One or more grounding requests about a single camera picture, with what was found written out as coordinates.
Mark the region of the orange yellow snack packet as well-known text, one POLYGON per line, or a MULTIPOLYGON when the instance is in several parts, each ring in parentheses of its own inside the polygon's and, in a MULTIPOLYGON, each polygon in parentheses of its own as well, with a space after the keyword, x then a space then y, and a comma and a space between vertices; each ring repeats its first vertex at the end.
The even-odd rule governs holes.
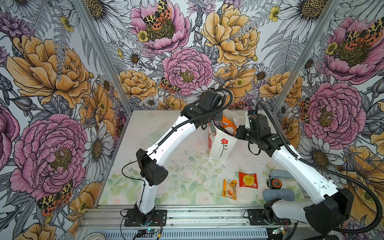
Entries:
POLYGON ((235 180, 223 180, 223 193, 222 196, 225 198, 230 198, 232 200, 237 200, 237 185, 238 181, 235 180))

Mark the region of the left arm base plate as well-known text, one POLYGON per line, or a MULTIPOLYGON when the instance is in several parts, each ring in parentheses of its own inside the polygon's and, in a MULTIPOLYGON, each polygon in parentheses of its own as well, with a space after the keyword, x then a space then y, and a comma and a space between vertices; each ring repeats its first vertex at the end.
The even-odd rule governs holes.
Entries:
POLYGON ((139 210, 128 209, 125 215, 125 227, 164 227, 167 221, 167 210, 152 210, 147 214, 139 210))

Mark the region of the white floral paper bag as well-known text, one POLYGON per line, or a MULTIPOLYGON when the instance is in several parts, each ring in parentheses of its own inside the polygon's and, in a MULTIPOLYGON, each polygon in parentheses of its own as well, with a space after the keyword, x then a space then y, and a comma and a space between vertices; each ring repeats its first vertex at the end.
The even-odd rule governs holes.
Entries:
MULTIPOLYGON (((223 117, 230 119, 238 128, 245 125, 247 111, 224 110, 223 117)), ((235 148, 238 139, 235 135, 227 134, 220 125, 221 121, 211 121, 208 124, 209 158, 213 160, 226 160, 235 148)))

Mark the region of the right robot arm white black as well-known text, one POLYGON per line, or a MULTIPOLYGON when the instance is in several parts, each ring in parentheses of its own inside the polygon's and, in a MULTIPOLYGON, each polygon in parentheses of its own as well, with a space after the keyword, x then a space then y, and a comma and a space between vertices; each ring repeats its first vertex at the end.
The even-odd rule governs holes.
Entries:
POLYGON ((261 152, 280 163, 307 192, 310 201, 297 204, 275 198, 264 205, 264 220, 271 224, 279 219, 291 219, 309 224, 320 234, 327 234, 349 217, 354 201, 346 188, 340 189, 332 180, 327 180, 307 162, 299 160, 299 154, 285 138, 273 134, 268 119, 263 114, 245 114, 245 124, 236 131, 238 140, 256 144, 261 152))

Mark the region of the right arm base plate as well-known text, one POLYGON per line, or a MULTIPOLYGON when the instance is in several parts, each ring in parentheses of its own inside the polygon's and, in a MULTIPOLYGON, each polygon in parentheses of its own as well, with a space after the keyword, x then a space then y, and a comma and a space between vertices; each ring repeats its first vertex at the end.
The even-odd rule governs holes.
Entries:
POLYGON ((292 224, 291 220, 267 214, 264 209, 248 209, 244 212, 243 217, 248 219, 251 226, 289 226, 292 224))

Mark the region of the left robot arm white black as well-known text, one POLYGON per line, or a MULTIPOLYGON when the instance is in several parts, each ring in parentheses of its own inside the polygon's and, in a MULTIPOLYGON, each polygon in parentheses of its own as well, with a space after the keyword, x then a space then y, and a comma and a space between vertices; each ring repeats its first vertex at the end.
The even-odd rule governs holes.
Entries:
POLYGON ((171 153, 198 128, 204 130, 209 122, 221 120, 223 111, 232 104, 233 99, 228 89, 208 89, 202 99, 184 107, 175 123, 155 144, 147 150, 137 151, 140 175, 144 181, 141 195, 134 206, 137 223, 145 226, 152 220, 158 185, 169 174, 164 164, 171 153))

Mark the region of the orange red candy bag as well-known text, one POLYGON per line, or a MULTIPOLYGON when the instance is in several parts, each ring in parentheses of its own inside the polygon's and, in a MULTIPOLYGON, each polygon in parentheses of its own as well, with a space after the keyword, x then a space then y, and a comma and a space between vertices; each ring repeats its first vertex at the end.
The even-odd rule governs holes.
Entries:
POLYGON ((230 119, 223 117, 220 125, 227 134, 232 136, 236 134, 237 127, 230 119))

